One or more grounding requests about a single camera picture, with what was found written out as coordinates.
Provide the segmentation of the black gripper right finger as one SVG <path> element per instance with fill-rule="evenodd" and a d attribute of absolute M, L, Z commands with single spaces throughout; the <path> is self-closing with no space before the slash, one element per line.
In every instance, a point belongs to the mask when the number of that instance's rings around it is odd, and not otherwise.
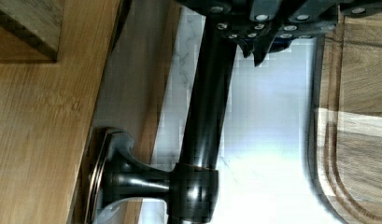
<path fill-rule="evenodd" d="M 266 21 L 266 31 L 254 40 L 254 65 L 269 53 L 276 35 L 298 23 L 312 34 L 322 23 L 335 26 L 338 12 L 350 17 L 364 17 L 382 11 L 382 0 L 252 0 L 252 19 Z"/>

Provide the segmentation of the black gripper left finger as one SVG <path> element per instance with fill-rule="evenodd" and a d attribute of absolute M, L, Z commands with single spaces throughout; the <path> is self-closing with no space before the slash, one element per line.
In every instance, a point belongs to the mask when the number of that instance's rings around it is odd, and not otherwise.
<path fill-rule="evenodd" d="M 276 34 L 270 16 L 262 20 L 250 18 L 252 4 L 248 0 L 176 0 L 203 16 L 219 31 L 219 35 L 240 47 L 244 57 L 264 58 L 271 50 Z"/>

